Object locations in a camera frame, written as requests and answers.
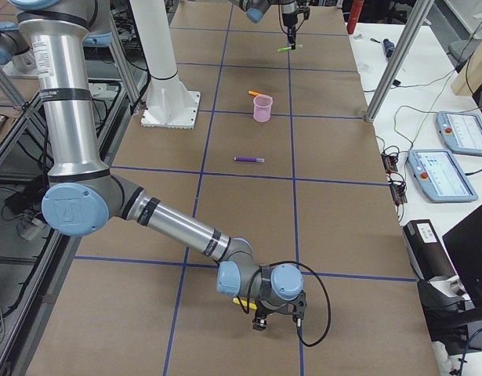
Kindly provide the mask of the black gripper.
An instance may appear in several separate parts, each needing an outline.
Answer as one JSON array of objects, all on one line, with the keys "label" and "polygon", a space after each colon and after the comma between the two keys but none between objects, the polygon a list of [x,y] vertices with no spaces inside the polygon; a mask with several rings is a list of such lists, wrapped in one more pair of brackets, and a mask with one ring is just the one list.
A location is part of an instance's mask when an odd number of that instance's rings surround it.
[{"label": "black gripper", "polygon": [[255,305],[256,305],[256,310],[255,310],[255,317],[252,320],[252,329],[266,330],[266,326],[267,326],[266,318],[270,314],[277,312],[280,309],[280,307],[258,299],[255,300]]},{"label": "black gripper", "polygon": [[298,23],[298,14],[297,13],[283,13],[282,14],[282,23],[284,27],[287,28],[287,39],[288,39],[288,46],[291,49],[295,48],[295,26]]}]

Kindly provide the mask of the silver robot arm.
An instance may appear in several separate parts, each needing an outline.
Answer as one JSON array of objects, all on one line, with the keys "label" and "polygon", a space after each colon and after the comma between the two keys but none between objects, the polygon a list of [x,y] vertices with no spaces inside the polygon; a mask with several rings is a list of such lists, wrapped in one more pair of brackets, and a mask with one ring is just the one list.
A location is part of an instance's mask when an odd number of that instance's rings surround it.
[{"label": "silver robot arm", "polygon": [[18,27],[31,41],[53,152],[42,199],[46,222],[70,237],[94,233],[113,217],[137,222],[215,261],[218,292],[255,304],[256,330],[265,329],[272,313],[301,324],[306,299],[293,262],[257,264],[245,239],[169,207],[100,158],[83,44],[87,37],[108,39],[109,3],[17,1],[15,7]]},{"label": "silver robot arm", "polygon": [[259,23],[272,6],[276,6],[281,30],[288,40],[288,47],[290,50],[297,49],[297,23],[299,14],[305,13],[305,2],[301,4],[298,1],[231,0],[230,3],[242,10],[254,24]]}]

